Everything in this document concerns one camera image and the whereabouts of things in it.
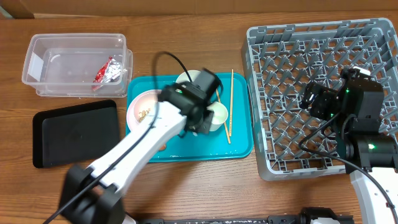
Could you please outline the red foil wrapper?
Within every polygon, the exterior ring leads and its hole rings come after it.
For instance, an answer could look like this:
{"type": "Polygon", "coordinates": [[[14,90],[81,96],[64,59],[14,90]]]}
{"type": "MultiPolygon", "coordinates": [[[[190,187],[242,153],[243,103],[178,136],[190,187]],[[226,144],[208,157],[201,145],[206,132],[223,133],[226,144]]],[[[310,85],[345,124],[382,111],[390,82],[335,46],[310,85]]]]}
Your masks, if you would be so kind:
{"type": "Polygon", "coordinates": [[[117,80],[122,73],[121,62],[118,62],[113,57],[109,56],[108,61],[98,70],[94,85],[91,87],[93,91],[100,89],[104,83],[109,83],[117,80]]]}

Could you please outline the pink bowl with food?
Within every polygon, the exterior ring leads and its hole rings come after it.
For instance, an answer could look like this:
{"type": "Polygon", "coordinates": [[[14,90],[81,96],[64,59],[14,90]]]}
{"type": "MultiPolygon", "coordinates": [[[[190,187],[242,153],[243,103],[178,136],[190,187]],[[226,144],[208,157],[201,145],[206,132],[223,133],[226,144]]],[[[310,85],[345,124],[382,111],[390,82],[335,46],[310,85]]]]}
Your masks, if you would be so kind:
{"type": "Polygon", "coordinates": [[[148,108],[150,108],[150,111],[154,109],[155,104],[157,102],[157,95],[159,93],[160,93],[159,90],[148,90],[141,93],[133,100],[132,105],[133,105],[134,118],[136,119],[136,121],[138,119],[138,113],[140,111],[147,110],[148,108]]]}

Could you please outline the white round bowl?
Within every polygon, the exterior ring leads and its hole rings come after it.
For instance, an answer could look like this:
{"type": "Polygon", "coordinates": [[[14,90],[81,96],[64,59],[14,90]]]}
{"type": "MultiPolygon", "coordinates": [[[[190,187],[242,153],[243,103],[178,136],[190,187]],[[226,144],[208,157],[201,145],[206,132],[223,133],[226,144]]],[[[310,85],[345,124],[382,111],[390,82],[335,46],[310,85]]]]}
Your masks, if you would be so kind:
{"type": "Polygon", "coordinates": [[[178,76],[178,78],[176,79],[175,82],[182,83],[182,82],[194,81],[197,78],[197,76],[199,76],[200,73],[201,73],[201,71],[199,71],[199,70],[189,70],[188,71],[188,74],[190,76],[190,79],[189,79],[188,75],[185,72],[183,72],[178,76]]]}

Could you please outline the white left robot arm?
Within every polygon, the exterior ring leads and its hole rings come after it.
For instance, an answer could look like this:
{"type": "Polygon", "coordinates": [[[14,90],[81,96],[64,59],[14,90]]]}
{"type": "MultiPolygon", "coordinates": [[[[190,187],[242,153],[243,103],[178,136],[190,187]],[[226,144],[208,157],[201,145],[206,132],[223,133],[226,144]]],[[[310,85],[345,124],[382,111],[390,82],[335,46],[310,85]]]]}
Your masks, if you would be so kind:
{"type": "Polygon", "coordinates": [[[86,169],[68,170],[55,214],[70,223],[135,223],[123,205],[132,181],[182,131],[209,133],[214,112],[207,107],[222,87],[218,76],[207,69],[192,82],[165,86],[154,109],[112,150],[86,169]]]}

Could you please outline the white cup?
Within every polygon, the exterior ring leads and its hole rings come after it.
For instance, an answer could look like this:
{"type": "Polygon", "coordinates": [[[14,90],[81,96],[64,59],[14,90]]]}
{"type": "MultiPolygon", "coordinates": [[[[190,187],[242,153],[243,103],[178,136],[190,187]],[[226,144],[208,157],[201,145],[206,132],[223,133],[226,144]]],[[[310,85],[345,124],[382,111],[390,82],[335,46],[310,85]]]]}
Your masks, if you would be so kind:
{"type": "Polygon", "coordinates": [[[228,118],[228,110],[220,102],[214,102],[211,105],[207,107],[208,110],[213,112],[213,118],[211,120],[211,126],[210,126],[210,131],[216,131],[217,129],[220,128],[221,125],[224,124],[224,122],[228,118]]]}

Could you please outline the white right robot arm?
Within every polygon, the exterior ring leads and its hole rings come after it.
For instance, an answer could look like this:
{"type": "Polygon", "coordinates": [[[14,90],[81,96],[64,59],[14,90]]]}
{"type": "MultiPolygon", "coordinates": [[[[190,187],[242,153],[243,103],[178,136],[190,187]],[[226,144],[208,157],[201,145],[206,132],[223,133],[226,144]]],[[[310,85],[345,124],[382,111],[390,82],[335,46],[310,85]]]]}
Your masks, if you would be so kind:
{"type": "Polygon", "coordinates": [[[383,86],[370,71],[359,67],[342,69],[340,77],[344,82],[337,90],[317,82],[306,85],[300,107],[324,124],[305,136],[298,146],[308,152],[304,143],[330,129],[338,154],[315,154],[344,163],[359,201],[362,221],[397,223],[397,142],[379,130],[383,86]]]}

